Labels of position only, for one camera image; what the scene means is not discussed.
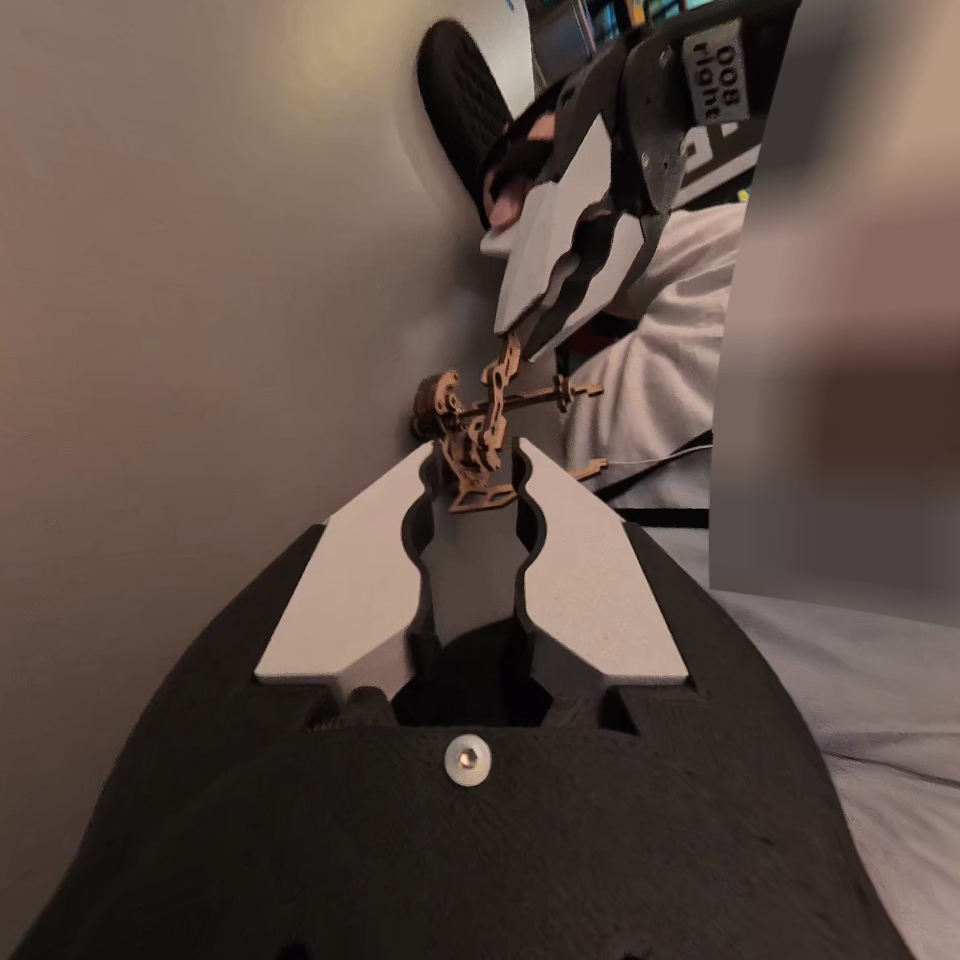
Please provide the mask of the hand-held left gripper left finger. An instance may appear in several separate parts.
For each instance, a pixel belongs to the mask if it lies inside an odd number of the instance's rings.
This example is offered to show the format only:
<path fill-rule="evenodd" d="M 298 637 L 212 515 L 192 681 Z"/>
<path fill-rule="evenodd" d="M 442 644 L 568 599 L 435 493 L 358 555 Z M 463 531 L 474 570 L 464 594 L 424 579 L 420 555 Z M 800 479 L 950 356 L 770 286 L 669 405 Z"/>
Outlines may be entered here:
<path fill-rule="evenodd" d="M 320 685 L 346 701 L 355 690 L 388 700 L 414 677 L 408 636 L 424 577 L 404 522 L 431 499 L 424 443 L 324 522 L 313 554 L 254 669 L 264 685 Z"/>

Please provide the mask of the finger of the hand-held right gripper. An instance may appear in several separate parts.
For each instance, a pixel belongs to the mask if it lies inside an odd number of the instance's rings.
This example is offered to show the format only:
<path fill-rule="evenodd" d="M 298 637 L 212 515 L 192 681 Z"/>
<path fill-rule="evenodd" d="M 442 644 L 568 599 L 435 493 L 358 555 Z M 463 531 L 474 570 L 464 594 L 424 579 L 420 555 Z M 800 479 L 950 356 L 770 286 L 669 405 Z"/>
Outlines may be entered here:
<path fill-rule="evenodd" d="M 527 319 L 527 359 L 556 349 L 606 308 L 639 263 L 655 249 L 655 218 L 607 213 L 580 222 L 573 246 L 554 270 L 547 292 Z"/>
<path fill-rule="evenodd" d="M 611 138 L 598 114 L 558 181 L 534 186 L 518 221 L 481 240 L 486 257 L 505 258 L 493 331 L 506 335 L 543 300 L 554 269 L 570 254 L 585 211 L 603 200 L 611 185 Z"/>

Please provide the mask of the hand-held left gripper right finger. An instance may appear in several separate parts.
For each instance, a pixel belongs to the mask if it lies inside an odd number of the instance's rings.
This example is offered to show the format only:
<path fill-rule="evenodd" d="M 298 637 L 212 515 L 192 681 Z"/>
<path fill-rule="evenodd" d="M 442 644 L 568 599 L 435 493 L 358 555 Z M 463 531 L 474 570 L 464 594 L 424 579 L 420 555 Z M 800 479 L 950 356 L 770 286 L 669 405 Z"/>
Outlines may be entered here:
<path fill-rule="evenodd" d="M 678 687 L 689 679 L 619 515 L 527 438 L 512 442 L 514 615 L 546 690 Z"/>

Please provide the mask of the wooden gear model assembly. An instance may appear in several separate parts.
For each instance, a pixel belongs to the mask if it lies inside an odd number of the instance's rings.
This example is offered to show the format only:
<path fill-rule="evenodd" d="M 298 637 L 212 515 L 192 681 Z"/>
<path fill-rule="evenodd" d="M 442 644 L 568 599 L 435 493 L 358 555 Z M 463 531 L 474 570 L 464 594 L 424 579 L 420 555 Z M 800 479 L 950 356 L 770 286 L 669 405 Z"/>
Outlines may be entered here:
<path fill-rule="evenodd" d="M 518 492 L 511 484 L 492 482 L 500 470 L 489 472 L 477 462 L 473 440 L 481 426 L 486 400 L 465 405 L 458 394 L 459 375 L 451 369 L 424 379 L 414 395 L 411 429 L 414 437 L 433 441 L 442 456 L 441 475 L 455 484 L 456 496 L 448 510 L 451 515 L 466 515 L 499 510 L 512 504 Z M 528 407 L 551 404 L 561 413 L 580 398 L 595 399 L 604 388 L 594 384 L 574 385 L 569 378 L 556 374 L 551 387 L 522 390 L 505 394 L 506 435 L 508 415 Z"/>

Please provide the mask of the person's right hand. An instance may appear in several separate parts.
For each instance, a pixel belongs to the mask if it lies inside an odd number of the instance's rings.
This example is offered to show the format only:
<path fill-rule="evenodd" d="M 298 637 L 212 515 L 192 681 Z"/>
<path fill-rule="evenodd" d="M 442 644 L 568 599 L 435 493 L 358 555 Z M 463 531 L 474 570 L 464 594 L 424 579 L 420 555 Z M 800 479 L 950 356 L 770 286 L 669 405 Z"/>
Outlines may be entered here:
<path fill-rule="evenodd" d="M 487 172 L 483 182 L 482 201 L 487 228 L 502 233 L 520 219 L 534 182 L 529 176 L 514 175 L 502 185 L 497 196 L 494 196 L 492 186 L 497 175 L 494 170 Z"/>

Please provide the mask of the person's white shirt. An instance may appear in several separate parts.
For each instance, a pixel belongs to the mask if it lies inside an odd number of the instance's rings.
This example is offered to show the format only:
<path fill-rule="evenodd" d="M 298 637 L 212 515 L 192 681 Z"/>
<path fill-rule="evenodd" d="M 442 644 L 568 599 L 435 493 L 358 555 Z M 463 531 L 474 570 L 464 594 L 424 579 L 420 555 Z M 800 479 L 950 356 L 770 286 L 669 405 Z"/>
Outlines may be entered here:
<path fill-rule="evenodd" d="M 628 335 L 586 360 L 562 426 L 565 463 L 604 458 L 587 486 L 618 512 L 706 511 L 711 501 L 714 401 L 731 287 L 748 205 L 675 212 L 615 314 Z"/>

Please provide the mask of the cluttered background shelf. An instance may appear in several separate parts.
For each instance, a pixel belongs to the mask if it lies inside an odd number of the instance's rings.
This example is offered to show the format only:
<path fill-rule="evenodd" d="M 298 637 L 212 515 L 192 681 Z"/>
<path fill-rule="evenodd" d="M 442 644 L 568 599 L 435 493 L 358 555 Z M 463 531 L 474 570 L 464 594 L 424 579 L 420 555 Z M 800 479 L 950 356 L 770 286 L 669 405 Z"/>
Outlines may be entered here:
<path fill-rule="evenodd" d="M 534 84 L 545 88 L 635 27 L 699 5 L 685 1 L 526 1 Z"/>

